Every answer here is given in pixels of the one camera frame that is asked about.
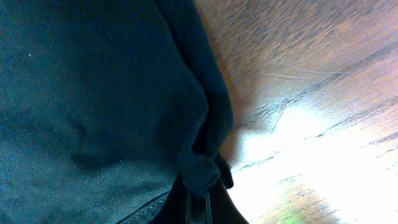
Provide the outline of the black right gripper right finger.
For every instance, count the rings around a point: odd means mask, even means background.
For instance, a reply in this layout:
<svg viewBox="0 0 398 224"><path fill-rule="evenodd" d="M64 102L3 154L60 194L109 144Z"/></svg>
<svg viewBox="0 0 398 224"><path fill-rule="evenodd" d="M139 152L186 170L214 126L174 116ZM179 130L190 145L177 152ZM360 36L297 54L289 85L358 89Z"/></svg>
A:
<svg viewBox="0 0 398 224"><path fill-rule="evenodd" d="M221 180L212 186L209 195L213 224L249 224L234 205Z"/></svg>

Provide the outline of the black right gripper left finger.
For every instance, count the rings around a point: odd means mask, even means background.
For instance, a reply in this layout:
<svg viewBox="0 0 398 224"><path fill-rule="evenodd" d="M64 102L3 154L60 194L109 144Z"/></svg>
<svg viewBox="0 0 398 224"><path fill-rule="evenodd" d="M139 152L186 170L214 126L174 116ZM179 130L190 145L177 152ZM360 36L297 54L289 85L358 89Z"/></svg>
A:
<svg viewBox="0 0 398 224"><path fill-rule="evenodd" d="M179 174L152 224L205 224L205 197L195 197Z"/></svg>

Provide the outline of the black shorts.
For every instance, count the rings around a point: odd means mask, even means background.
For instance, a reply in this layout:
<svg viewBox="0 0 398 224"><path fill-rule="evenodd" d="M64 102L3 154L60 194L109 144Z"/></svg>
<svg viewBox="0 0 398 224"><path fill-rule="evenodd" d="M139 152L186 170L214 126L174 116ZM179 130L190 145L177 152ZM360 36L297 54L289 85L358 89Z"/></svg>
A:
<svg viewBox="0 0 398 224"><path fill-rule="evenodd" d="M233 186L228 89L193 1L1 2L1 222L150 223Z"/></svg>

